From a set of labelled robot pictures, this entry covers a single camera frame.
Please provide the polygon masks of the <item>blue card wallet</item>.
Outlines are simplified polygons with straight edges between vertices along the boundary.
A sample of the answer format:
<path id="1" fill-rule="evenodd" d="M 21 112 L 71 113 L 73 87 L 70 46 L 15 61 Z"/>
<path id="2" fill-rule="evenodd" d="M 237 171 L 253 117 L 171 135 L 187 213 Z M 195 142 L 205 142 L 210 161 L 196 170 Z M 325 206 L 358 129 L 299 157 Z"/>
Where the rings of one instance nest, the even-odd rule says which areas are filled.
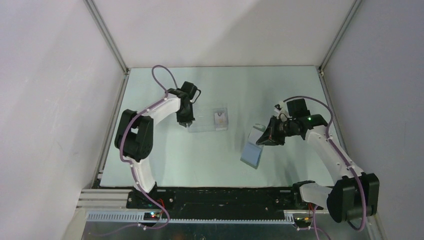
<path id="1" fill-rule="evenodd" d="M 263 151 L 262 145 L 257 145 L 257 140 L 263 135 L 266 127 L 262 124 L 255 124 L 247 137 L 247 141 L 241 152 L 240 160 L 248 166 L 257 169 Z"/>

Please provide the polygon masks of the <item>clear acrylic card holder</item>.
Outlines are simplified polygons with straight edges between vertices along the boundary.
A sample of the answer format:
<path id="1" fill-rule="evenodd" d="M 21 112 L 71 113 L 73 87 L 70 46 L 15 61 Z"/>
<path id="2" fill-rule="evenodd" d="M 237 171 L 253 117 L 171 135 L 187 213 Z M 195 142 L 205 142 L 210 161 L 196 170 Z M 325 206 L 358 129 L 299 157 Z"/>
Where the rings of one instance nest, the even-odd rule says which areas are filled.
<path id="1" fill-rule="evenodd" d="M 226 112 L 228 127 L 229 127 L 228 110 L 226 107 L 198 108 L 194 110 L 195 121 L 193 121 L 192 125 L 188 127 L 188 131 L 190 133 L 219 132 L 219 131 L 216 131 L 215 124 L 214 124 L 214 113 L 219 111 Z"/>

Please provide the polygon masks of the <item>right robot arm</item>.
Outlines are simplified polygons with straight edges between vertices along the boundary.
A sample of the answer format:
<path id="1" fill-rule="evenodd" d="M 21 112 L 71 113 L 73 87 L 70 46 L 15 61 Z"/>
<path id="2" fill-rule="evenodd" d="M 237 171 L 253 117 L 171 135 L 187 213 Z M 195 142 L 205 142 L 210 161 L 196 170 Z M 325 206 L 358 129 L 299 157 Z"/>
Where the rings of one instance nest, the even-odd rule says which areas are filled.
<path id="1" fill-rule="evenodd" d="M 283 146 L 289 137 L 299 136 L 311 146 L 326 167 L 333 186 L 305 180 L 293 184 L 291 204 L 304 209 L 310 203 L 328 210 L 337 223 L 373 216 L 378 210 L 380 181 L 374 173 L 365 173 L 340 147 L 330 133 L 330 120 L 311 114 L 306 96 L 295 96 L 274 106 L 264 133 L 256 141 L 260 146 Z"/>

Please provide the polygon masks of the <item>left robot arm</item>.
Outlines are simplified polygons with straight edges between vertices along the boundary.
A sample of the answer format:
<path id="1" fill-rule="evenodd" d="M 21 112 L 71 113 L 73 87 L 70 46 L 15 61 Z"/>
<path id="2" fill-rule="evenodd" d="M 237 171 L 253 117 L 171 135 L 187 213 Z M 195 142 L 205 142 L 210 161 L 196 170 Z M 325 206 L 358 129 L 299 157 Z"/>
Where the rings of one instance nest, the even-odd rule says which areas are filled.
<path id="1" fill-rule="evenodd" d="M 133 190 L 128 195 L 127 208 L 163 207 L 154 192 L 157 183 L 153 177 L 149 155 L 153 150 L 154 128 L 168 116 L 175 114 L 177 123 L 189 128 L 195 121 L 194 103 L 202 91 L 193 83 L 185 81 L 181 87 L 170 88 L 159 100 L 140 111 L 126 109 L 121 114 L 114 146 L 119 158 L 129 164 L 133 177 Z"/>

